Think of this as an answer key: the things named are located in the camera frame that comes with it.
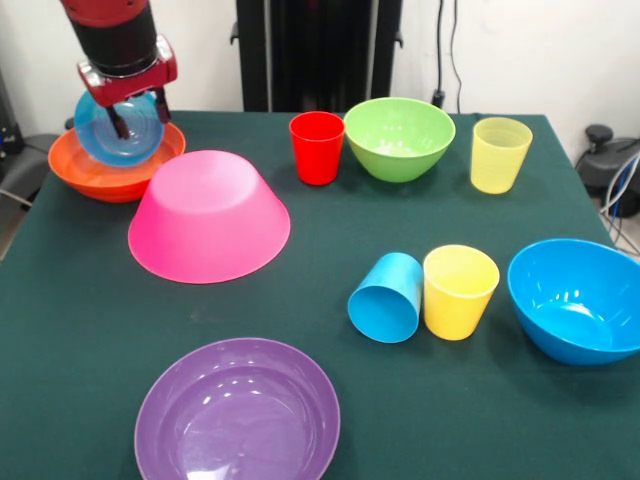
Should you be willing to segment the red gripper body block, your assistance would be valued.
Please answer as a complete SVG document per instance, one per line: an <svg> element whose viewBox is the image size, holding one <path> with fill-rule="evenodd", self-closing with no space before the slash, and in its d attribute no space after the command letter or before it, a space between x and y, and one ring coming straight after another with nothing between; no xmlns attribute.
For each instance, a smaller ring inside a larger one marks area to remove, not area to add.
<svg viewBox="0 0 640 480"><path fill-rule="evenodd" d="M177 78L177 61L175 56L160 58L147 70L125 77L107 76L90 62L82 61L79 63L79 75L95 102L102 107L111 107L174 81Z"/></svg>

